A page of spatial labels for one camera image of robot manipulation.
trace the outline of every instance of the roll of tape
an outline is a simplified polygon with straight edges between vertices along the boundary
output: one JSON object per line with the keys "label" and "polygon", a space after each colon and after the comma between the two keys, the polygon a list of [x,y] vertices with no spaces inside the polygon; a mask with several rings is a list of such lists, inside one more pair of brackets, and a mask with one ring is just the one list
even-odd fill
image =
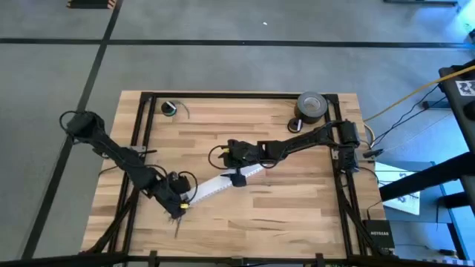
{"label": "roll of tape", "polygon": [[173,102],[166,101],[162,104],[161,107],[162,113],[165,116],[173,116],[177,112],[177,106]]}
{"label": "roll of tape", "polygon": [[316,123],[328,110],[327,100],[319,93],[302,93],[295,104],[294,114],[307,124]]}

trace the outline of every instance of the wooden tabletop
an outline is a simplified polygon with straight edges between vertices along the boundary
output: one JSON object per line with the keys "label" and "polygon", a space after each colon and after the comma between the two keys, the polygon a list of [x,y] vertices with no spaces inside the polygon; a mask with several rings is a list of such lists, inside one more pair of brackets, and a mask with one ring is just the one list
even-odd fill
{"label": "wooden tabletop", "polygon": [[[111,132],[119,145],[130,144],[140,94],[122,92]],[[338,97],[341,115],[357,124],[365,140],[356,94],[341,93]],[[166,100],[183,102],[190,110],[190,119],[181,106],[176,116],[163,116],[160,106]],[[288,99],[158,99],[148,147],[158,152],[149,154],[146,163],[161,165],[167,171],[191,171],[199,183],[205,182],[222,173],[207,161],[214,146],[225,145],[228,139],[255,144],[258,140],[294,137],[286,129],[294,105],[295,100]],[[303,132],[323,121],[305,125]],[[222,164],[215,158],[218,153],[213,153],[217,165]],[[374,169],[369,163],[360,164]],[[113,165],[105,160],[102,169]],[[115,169],[99,178],[82,249],[91,247],[113,220],[122,175]],[[354,180],[361,217],[365,218],[367,208],[381,200],[376,178],[361,170]],[[370,214],[372,219],[383,220],[382,204],[371,208]],[[186,212],[177,239],[176,225],[168,218],[155,199],[141,195],[130,254],[148,255],[150,250],[157,250],[159,256],[312,258],[323,253],[325,258],[346,258],[330,152],[324,146],[288,156],[275,168],[248,178],[244,188],[228,188],[200,201]],[[348,220],[357,253],[356,231]]]}

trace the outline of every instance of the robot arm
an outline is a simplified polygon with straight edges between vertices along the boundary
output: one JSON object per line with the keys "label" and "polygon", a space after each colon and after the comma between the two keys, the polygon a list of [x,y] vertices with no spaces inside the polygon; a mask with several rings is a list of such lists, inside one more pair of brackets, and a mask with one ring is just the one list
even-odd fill
{"label": "robot arm", "polygon": [[[341,133],[340,144],[330,137],[333,128]],[[290,154],[316,145],[337,148],[341,168],[357,167],[354,149],[359,146],[358,132],[355,123],[349,121],[328,122],[308,133],[284,141],[258,141],[257,145],[251,145],[248,142],[230,139],[228,145],[221,146],[224,153],[219,157],[223,159],[227,168],[242,168],[254,164],[271,165],[264,167],[272,168]]]}
{"label": "robot arm", "polygon": [[177,219],[185,214],[185,209],[181,207],[186,201],[181,199],[180,194],[190,190],[186,177],[174,172],[161,174],[155,168],[145,165],[136,151],[120,147],[105,133],[104,121],[94,112],[71,113],[74,113],[74,117],[66,128],[62,125],[66,133],[79,142],[92,145],[93,151],[100,156],[105,154],[112,159],[117,167],[128,174],[134,186],[148,198],[155,197],[170,213],[171,218]]}

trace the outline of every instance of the concrete floor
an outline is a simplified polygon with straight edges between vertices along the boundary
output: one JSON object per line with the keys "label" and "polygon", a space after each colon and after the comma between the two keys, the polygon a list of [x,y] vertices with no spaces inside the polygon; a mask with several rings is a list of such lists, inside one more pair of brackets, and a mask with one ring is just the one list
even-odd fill
{"label": "concrete floor", "polygon": [[[108,10],[68,10],[64,0],[3,0],[0,38],[102,38]],[[113,39],[275,39],[361,42],[463,42],[475,26],[464,8],[380,0],[125,0]],[[0,44],[0,260],[18,258],[65,138],[59,115],[79,101],[96,45]],[[454,49],[310,47],[108,47],[88,103],[110,130],[121,90],[355,92],[369,117],[441,67],[474,53]],[[370,122],[388,129],[414,96]],[[442,97],[440,92],[429,100]],[[427,111],[380,144],[382,159],[441,162],[466,151],[453,116]],[[74,147],[36,256],[75,254],[82,242],[102,160]]]}

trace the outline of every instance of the yellow cable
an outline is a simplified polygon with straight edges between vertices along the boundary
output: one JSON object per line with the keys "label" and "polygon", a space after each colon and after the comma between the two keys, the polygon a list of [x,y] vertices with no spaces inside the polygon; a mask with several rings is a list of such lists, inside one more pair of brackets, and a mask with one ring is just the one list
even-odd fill
{"label": "yellow cable", "polygon": [[443,82],[443,81],[445,81],[445,80],[447,80],[447,79],[451,79],[451,78],[453,78],[453,77],[455,77],[455,76],[458,76],[458,75],[460,75],[460,74],[467,73],[467,72],[469,72],[469,71],[471,71],[471,70],[475,70],[475,66],[467,67],[467,68],[465,68],[465,69],[463,69],[463,70],[457,71],[457,72],[452,73],[452,74],[449,74],[449,75],[447,75],[447,76],[443,76],[442,78],[437,79],[437,80],[435,80],[435,81],[433,81],[433,82],[429,82],[428,84],[421,86],[419,89],[417,89],[417,90],[413,91],[412,93],[406,95],[405,97],[401,98],[399,101],[395,102],[395,103],[392,104],[391,106],[385,108],[383,111],[381,111],[381,112],[379,112],[379,113],[377,113],[377,114],[375,114],[375,115],[373,115],[373,116],[371,116],[371,117],[369,117],[369,118],[367,118],[367,119],[363,119],[363,122],[368,122],[368,121],[370,121],[371,119],[376,118],[377,116],[381,116],[381,114],[383,114],[384,112],[386,112],[386,111],[390,110],[391,108],[394,108],[395,106],[401,104],[401,102],[403,102],[404,100],[410,98],[411,96],[413,96],[413,95],[415,95],[416,93],[418,93],[418,92],[424,90],[425,88],[428,88],[428,87],[431,86],[431,85],[435,85],[435,84],[437,84],[437,83]]}

